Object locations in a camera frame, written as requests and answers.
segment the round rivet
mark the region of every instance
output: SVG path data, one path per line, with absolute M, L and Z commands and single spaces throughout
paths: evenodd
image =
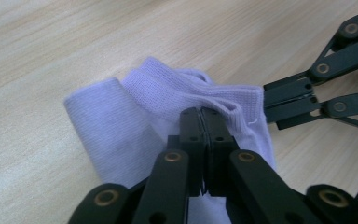
M 94 202 L 98 206 L 107 206 L 114 203 L 117 200 L 118 195 L 118 192 L 113 189 L 103 190 L 95 196 Z
M 254 161 L 255 160 L 255 156 L 252 155 L 249 152 L 242 152 L 240 154 L 238 154 L 238 159 L 240 159 L 240 161 Z
M 348 200 L 331 189 L 322 189 L 319 191 L 319 197 L 325 202 L 332 206 L 343 208 L 349 205 Z
M 347 109 L 347 105 L 345 105 L 342 102 L 336 102 L 334 105 L 334 110 L 336 110 L 337 112 L 342 112 L 345 111 Z
M 354 34 L 357 31 L 358 31 L 358 24 L 356 23 L 351 23 L 345 26 L 345 32 L 347 32 L 348 34 Z
M 167 155 L 165 155 L 164 159 L 166 161 L 179 161 L 182 159 L 182 156 L 177 152 L 170 152 Z
M 326 74 L 329 70 L 330 67 L 326 63 L 320 63 L 318 66 L 316 66 L 316 71 L 321 74 Z

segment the fabric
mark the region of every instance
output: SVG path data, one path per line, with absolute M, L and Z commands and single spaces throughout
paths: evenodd
M 260 87 L 216 85 L 199 70 L 171 69 L 148 58 L 121 83 L 110 78 L 65 100 L 101 180 L 127 188 L 148 177 L 168 135 L 179 134 L 180 112 L 194 106 L 221 113 L 240 148 L 275 167 Z M 190 198 L 189 223 L 230 223 L 225 199 Z

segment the wood grain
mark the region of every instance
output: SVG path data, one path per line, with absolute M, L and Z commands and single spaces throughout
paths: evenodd
M 63 108 L 72 91 L 123 78 L 152 55 L 220 84 L 308 69 L 358 1 L 0 1 L 0 223 L 65 223 L 100 184 Z M 316 89 L 358 92 L 358 71 Z M 278 173 L 304 192 L 358 191 L 358 129 L 269 126 Z

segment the cloth fold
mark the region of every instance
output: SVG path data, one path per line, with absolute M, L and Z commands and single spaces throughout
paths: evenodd
M 240 148 L 275 167 L 260 87 L 216 85 L 199 70 L 147 58 L 121 83 L 109 78 L 74 92 L 64 104 L 104 183 L 130 188 L 146 178 L 168 135 L 179 134 L 179 114 L 189 107 L 217 110 Z M 189 223 L 229 223 L 225 199 L 190 198 Z

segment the light wood surface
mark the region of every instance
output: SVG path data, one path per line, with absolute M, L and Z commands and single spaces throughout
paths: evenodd
M 358 1 L 0 1 L 0 223 L 65 223 L 101 182 L 62 105 L 146 56 L 263 85 L 308 69 Z M 358 71 L 318 87 L 358 92 Z M 358 129 L 269 125 L 289 186 L 358 191 Z

